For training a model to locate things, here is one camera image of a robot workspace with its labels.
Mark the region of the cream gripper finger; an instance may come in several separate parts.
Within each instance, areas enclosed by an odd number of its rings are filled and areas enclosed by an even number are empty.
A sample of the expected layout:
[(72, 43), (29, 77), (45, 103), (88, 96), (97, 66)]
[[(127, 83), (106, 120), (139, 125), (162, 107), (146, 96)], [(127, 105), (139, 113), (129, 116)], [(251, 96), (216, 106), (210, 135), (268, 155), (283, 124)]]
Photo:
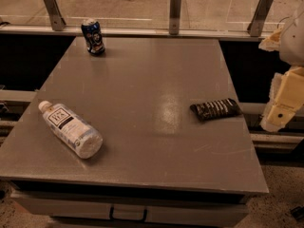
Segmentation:
[(293, 111), (267, 103), (262, 114), (260, 126), (268, 132), (277, 132), (284, 128), (295, 115)]
[(265, 51), (279, 51), (281, 32), (281, 28), (276, 29), (270, 36), (259, 43), (258, 48)]

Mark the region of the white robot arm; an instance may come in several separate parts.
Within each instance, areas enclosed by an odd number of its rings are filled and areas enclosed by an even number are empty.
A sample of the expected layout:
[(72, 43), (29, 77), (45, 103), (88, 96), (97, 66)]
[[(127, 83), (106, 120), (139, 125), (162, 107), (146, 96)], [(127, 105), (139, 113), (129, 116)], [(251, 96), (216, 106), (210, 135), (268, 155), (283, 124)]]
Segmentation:
[(268, 132), (284, 128), (304, 105), (304, 2), (293, 15), (258, 47), (266, 51), (278, 51), (279, 59), (291, 67), (284, 73), (276, 73), (271, 81), (269, 102), (260, 122)]

